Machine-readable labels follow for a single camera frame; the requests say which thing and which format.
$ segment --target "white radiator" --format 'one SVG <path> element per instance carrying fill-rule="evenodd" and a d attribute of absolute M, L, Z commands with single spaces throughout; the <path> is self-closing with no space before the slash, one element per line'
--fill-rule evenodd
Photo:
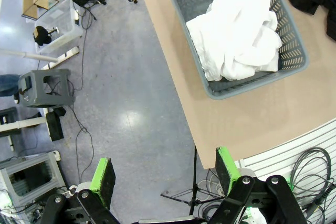
<path fill-rule="evenodd" d="M 256 176 L 261 180 L 266 180 L 267 177 L 278 174 L 282 175 L 287 181 L 289 181 L 290 172 L 292 171 L 295 161 L 302 152 L 312 147 L 324 148 L 329 153 L 332 163 L 331 178 L 336 179 L 336 119 L 333 119 L 330 122 L 271 150 L 236 161 L 236 165 L 238 168 L 249 168 L 253 170 L 256 173 Z M 298 177 L 299 179 L 300 177 L 308 174 L 318 174 L 325 178 L 326 165 L 322 160 L 316 159 L 309 163 L 302 170 L 301 174 L 302 175 Z M 300 186 L 305 189 L 316 186 L 316 189 L 320 189 L 324 186 L 324 182 L 319 178 L 309 177 L 303 180 L 303 182 L 300 183 Z M 310 194 L 314 193 L 305 192 L 300 196 Z M 331 223 L 336 219 L 336 198 L 332 201 L 334 196 L 336 196 L 336 189 L 332 191 L 327 198 L 326 206 L 328 206 L 330 202 L 331 204 L 325 213 L 326 223 Z M 306 198 L 300 200 L 299 204 L 305 205 L 309 201 L 310 200 Z M 309 221 L 315 224 L 319 220 L 318 223 L 321 223 L 321 215 L 321 211 L 317 210 L 309 218 Z"/>

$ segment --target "white pipe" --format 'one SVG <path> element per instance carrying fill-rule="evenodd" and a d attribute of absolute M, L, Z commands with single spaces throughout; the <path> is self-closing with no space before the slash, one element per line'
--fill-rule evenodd
<path fill-rule="evenodd" d="M 74 47 L 74 48 L 70 49 L 69 51 L 67 51 L 65 54 L 62 54 L 61 56 L 57 57 L 57 62 L 49 63 L 49 64 L 45 65 L 44 67 L 42 67 L 41 69 L 43 69 L 43 70 L 51 69 L 51 68 L 61 64 L 63 61 L 69 59 L 71 56 L 74 56 L 78 53 L 79 53 L 79 48 Z"/>
<path fill-rule="evenodd" d="M 17 121 L 15 123 L 6 123 L 6 124 L 0 125 L 0 132 L 10 131 L 14 129 L 21 129 L 24 127 L 38 125 L 38 124 L 42 124 L 46 122 L 47 122 L 47 119 L 43 116 L 41 118 L 32 118 L 32 119 Z"/>
<path fill-rule="evenodd" d="M 2 48 L 0 48 L 0 55 L 3 55 L 3 56 L 12 55 L 12 56 L 21 57 L 21 58 L 57 62 L 56 58 L 53 58 L 50 56 L 36 55 L 36 54 L 31 54 L 29 52 L 12 51 L 12 50 L 6 50 Z"/>

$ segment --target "wooden table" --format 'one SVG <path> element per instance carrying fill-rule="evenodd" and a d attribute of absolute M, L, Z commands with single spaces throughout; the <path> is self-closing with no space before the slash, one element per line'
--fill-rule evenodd
<path fill-rule="evenodd" d="M 326 35 L 323 7 L 311 16 L 290 6 L 308 50 L 306 70 L 214 101 L 203 90 L 171 0 L 145 3 L 204 168 L 215 166 L 216 147 L 228 147 L 234 159 L 249 157 L 335 117 L 336 42 Z"/>

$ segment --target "gray plastic stool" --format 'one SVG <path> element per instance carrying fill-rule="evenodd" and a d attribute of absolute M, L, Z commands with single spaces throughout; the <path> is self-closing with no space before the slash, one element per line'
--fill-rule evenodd
<path fill-rule="evenodd" d="M 70 95 L 68 76 L 69 69 L 33 70 L 24 74 L 19 79 L 20 103 L 26 107 L 56 108 L 64 105 L 72 105 L 75 98 Z M 48 80 L 58 78 L 57 94 L 48 94 L 45 91 L 45 83 Z"/>

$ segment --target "bolt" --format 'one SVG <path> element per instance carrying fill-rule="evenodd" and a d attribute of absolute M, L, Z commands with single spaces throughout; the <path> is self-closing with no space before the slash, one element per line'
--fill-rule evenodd
<path fill-rule="evenodd" d="M 248 177 L 243 178 L 243 183 L 244 184 L 249 184 L 250 183 L 250 178 L 248 178 Z"/>
<path fill-rule="evenodd" d="M 87 191 L 85 191 L 84 193 L 82 193 L 82 198 L 86 198 L 89 196 L 89 193 Z"/>
<path fill-rule="evenodd" d="M 279 179 L 274 177 L 271 179 L 271 181 L 272 181 L 272 184 L 277 184 L 279 182 Z"/>

